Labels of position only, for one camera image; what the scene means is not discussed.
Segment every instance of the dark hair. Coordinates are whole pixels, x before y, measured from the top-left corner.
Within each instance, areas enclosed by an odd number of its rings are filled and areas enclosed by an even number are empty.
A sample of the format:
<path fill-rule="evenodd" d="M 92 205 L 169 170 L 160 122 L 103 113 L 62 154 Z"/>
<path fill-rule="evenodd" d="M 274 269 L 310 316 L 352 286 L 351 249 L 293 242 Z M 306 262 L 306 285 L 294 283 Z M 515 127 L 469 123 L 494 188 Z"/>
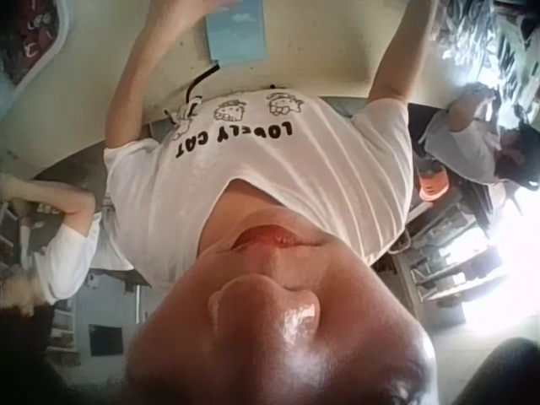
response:
<path fill-rule="evenodd" d="M 523 122 L 518 131 L 520 137 L 510 148 L 520 151 L 525 163 L 518 165 L 510 156 L 501 155 L 495 164 L 495 175 L 535 192 L 540 188 L 540 132 Z"/>

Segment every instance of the lips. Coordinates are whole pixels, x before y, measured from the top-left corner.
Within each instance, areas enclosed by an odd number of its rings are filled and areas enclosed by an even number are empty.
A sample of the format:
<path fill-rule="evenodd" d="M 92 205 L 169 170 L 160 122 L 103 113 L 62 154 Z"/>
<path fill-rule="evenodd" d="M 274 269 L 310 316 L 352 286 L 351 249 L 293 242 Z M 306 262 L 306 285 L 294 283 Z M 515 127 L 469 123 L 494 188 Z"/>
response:
<path fill-rule="evenodd" d="M 314 245 L 281 226 L 263 225 L 245 230 L 233 244 L 232 250 L 251 244 L 274 246 L 280 249 Z"/>

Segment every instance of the cartoon cat print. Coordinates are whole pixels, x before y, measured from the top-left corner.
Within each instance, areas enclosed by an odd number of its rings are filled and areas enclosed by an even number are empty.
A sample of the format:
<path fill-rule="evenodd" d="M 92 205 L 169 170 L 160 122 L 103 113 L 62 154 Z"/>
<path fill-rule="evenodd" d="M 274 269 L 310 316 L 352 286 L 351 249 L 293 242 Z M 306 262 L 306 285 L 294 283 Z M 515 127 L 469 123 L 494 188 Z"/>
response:
<path fill-rule="evenodd" d="M 217 121 L 240 122 L 246 112 L 246 103 L 240 100 L 225 101 L 214 112 L 213 117 Z"/>
<path fill-rule="evenodd" d="M 291 111 L 302 112 L 300 108 L 304 101 L 289 93 L 272 93 L 267 97 L 270 100 L 270 112 L 274 116 L 286 116 Z"/>

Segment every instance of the white t-shirt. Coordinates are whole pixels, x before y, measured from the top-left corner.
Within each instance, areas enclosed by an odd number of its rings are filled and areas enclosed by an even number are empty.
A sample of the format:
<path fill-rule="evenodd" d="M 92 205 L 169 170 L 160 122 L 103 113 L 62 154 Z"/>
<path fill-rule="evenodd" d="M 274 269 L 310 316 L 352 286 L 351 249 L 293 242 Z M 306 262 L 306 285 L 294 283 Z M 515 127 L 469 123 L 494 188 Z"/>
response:
<path fill-rule="evenodd" d="M 114 211 L 97 213 L 88 236 L 62 224 L 45 250 L 32 254 L 28 250 L 30 229 L 21 226 L 21 265 L 37 271 L 47 302 L 53 305 L 74 296 L 91 268 L 133 269 L 115 243 L 115 219 Z"/>
<path fill-rule="evenodd" d="M 347 243 L 369 264 L 402 233 L 413 190 L 408 112 L 367 105 L 352 122 L 293 90 L 211 100 L 153 139 L 105 151 L 118 244 L 155 288 L 195 262 L 203 226 L 243 180 Z"/>
<path fill-rule="evenodd" d="M 473 121 L 462 132 L 450 132 L 448 112 L 438 112 L 425 133 L 425 151 L 464 179 L 480 184 L 499 181 L 495 176 L 497 135 L 485 123 Z"/>

